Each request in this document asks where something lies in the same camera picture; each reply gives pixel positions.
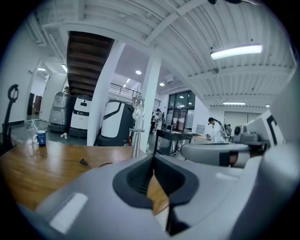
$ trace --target wooden table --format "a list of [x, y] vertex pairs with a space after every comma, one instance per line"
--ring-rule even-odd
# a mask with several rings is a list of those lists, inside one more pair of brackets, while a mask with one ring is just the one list
[[[91, 168], [131, 158], [132, 147], [87, 147], [47, 141], [39, 147], [31, 140], [17, 145], [0, 157], [0, 167], [17, 203], [34, 210], [49, 194]], [[153, 212], [165, 209], [169, 200], [153, 177], [147, 197], [153, 200]]]

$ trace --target blue cup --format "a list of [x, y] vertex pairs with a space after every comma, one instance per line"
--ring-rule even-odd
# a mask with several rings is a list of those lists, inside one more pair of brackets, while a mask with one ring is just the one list
[[37, 134], [33, 136], [33, 141], [34, 139], [37, 139], [37, 142], [40, 146], [45, 146], [46, 145], [46, 131], [44, 130], [38, 130]]

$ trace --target wooden stairs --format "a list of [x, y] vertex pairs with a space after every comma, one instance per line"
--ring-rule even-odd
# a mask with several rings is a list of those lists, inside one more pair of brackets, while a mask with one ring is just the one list
[[71, 31], [67, 46], [70, 94], [93, 96], [114, 40], [97, 34]]

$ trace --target recessed light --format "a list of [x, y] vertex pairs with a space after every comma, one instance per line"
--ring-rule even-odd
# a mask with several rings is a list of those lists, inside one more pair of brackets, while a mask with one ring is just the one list
[[245, 105], [245, 103], [224, 102], [223, 105]]
[[262, 50], [263, 46], [261, 44], [252, 44], [247, 46], [235, 47], [223, 51], [212, 52], [210, 55], [213, 60], [216, 60], [220, 58], [232, 57], [242, 54], [261, 53]]
[[68, 69], [65, 64], [62, 64], [61, 67], [66, 71], [66, 73], [68, 72]]

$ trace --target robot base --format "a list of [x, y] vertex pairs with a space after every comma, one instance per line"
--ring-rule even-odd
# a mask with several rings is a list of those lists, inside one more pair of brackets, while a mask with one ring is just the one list
[[66, 125], [59, 125], [55, 123], [48, 124], [48, 129], [56, 133], [67, 133], [69, 131], [69, 128], [70, 126], [66, 126]]
[[78, 129], [78, 128], [70, 127], [69, 134], [72, 137], [87, 138], [88, 137], [88, 130], [87, 129]]

